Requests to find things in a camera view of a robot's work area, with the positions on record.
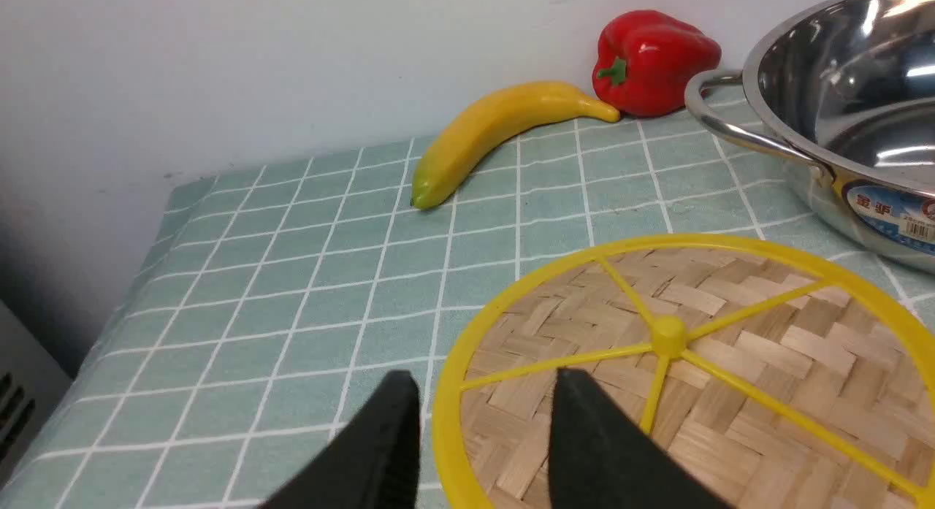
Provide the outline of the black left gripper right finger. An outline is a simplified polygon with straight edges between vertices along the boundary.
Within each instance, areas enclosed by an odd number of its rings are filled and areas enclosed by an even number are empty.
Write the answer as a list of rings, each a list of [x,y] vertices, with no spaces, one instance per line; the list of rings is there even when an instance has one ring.
[[[728,508],[634,424],[584,370],[560,368],[548,490],[554,508]]]

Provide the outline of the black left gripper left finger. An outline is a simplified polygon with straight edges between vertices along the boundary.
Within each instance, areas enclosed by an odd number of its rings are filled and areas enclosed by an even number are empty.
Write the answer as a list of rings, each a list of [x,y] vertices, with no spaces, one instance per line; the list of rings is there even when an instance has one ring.
[[[414,508],[421,468],[419,387],[391,370],[353,419],[263,508]]]

